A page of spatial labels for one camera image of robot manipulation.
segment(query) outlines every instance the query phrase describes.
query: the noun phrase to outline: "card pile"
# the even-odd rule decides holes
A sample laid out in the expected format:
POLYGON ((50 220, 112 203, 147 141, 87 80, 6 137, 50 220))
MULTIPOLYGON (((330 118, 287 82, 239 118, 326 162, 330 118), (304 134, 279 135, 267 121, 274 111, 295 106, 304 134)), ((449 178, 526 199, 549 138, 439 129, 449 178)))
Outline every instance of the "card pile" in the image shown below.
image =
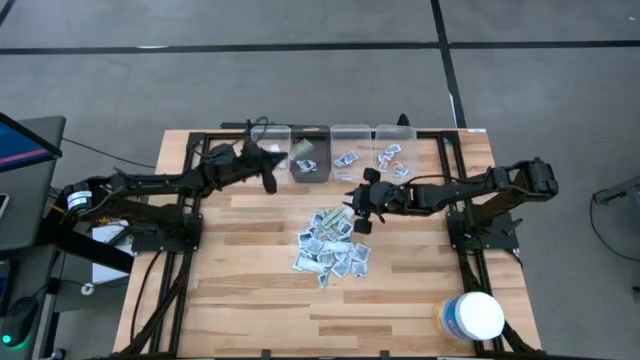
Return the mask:
POLYGON ((351 241, 353 214, 349 207, 313 214, 309 228, 298 234, 298 256, 293 269, 319 273, 320 288, 327 286, 331 273, 339 279, 350 271, 354 277, 367 276, 371 249, 351 241))
POLYGON ((339 168, 343 168, 343 167, 347 167, 347 166, 351 166, 351 164, 353 164, 354 161, 358 160, 358 155, 356 155, 355 152, 350 151, 346 154, 342 154, 340 155, 339 158, 337 158, 336 160, 333 161, 333 163, 339 167, 339 168))
POLYGON ((378 165, 378 171, 387 173, 389 172, 389 170, 392 170, 393 178, 398 180, 409 175, 411 173, 411 170, 409 170, 409 168, 402 165, 400 161, 392 161, 393 157, 401 151, 402 148, 399 144, 387 146, 384 154, 378 155, 378 162, 380 163, 378 165))
POLYGON ((296 160, 296 164, 300 168, 300 172, 308 173, 318 170, 318 165, 312 160, 296 160))

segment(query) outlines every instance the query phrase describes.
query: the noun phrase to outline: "white cylindrical container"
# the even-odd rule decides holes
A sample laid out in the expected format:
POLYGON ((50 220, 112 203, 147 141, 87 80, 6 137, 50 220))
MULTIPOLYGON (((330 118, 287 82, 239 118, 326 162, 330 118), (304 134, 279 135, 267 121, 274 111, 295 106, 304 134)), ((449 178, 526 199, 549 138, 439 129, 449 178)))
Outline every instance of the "white cylindrical container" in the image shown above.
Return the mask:
POLYGON ((436 305, 433 321, 444 334, 484 341, 502 333, 504 312, 493 297, 483 292, 469 292, 436 305))

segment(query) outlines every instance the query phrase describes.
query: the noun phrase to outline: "clear plastic bin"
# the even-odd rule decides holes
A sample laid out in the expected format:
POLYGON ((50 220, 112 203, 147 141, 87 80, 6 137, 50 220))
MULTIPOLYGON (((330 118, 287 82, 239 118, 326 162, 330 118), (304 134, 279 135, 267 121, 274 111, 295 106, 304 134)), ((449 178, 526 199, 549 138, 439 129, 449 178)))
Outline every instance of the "clear plastic bin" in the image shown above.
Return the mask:
POLYGON ((371 146, 371 128, 367 125, 333 126, 331 128, 332 178, 339 182, 361 182, 364 169, 375 166, 371 146))
POLYGON ((416 176, 418 169, 418 135, 410 126, 379 125, 376 128, 376 141, 373 149, 375 168, 382 173, 382 179, 392 183, 402 183, 416 176), (393 154, 392 147, 399 146, 400 151, 393 154))
POLYGON ((291 128, 291 143, 308 141, 313 146, 311 150, 291 159, 289 168, 293 180, 297 183, 324 183, 331 173, 331 141, 329 127, 298 125, 291 128), (298 161, 310 160, 314 167, 312 171, 303 171, 298 161))
MULTIPOLYGON (((291 129, 284 125, 256 125, 251 128, 251 140, 271 152, 289 152, 291 148, 291 129)), ((289 161, 283 160, 274 169, 274 174, 289 170, 289 161)))

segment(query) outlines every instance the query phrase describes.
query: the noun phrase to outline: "white container lid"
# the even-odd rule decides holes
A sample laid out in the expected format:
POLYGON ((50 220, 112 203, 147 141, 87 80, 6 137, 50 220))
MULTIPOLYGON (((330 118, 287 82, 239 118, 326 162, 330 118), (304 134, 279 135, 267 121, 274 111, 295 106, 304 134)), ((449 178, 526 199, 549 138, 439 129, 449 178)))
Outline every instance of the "white container lid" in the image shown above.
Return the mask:
POLYGON ((461 327, 475 340, 489 340, 502 334, 504 312, 493 297, 483 292, 467 293, 456 310, 461 327))

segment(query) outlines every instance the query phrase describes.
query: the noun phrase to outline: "wooden table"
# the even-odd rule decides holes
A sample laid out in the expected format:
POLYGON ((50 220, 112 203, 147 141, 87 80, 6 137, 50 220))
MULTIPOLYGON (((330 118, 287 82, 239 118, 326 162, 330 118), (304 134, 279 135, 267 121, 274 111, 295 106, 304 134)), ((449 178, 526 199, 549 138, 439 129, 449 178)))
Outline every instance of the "wooden table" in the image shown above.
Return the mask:
MULTIPOLYGON (((165 132, 157 173, 181 171, 188 135, 165 132)), ((469 176, 494 165, 486 133, 460 130, 460 140, 469 176)), ((441 173, 438 154, 435 141, 419 140, 420 175, 441 173)), ((473 354, 471 342, 446 339, 432 323, 434 304, 463 292, 443 213, 388 216, 386 225, 374 223, 364 238, 372 248, 369 276, 332 276, 326 289, 318 289, 317 274, 291 268, 296 234, 313 213, 338 206, 354 185, 296 184, 286 172, 277 178, 276 195, 266 195, 256 179, 202 202, 204 234, 191 267, 179 357, 257 357, 262 349, 274 356, 377 356, 380 350, 392 356, 473 354)), ((174 201, 152 199, 156 205, 174 201)), ((485 253, 507 319, 527 343, 539 347, 519 265, 503 251, 485 253)), ((133 308, 152 256, 135 260, 114 351, 129 344, 133 308)), ((161 255, 144 291, 136 332, 156 306, 163 264, 161 255)), ((170 309, 161 350, 168 347, 172 318, 170 309)))

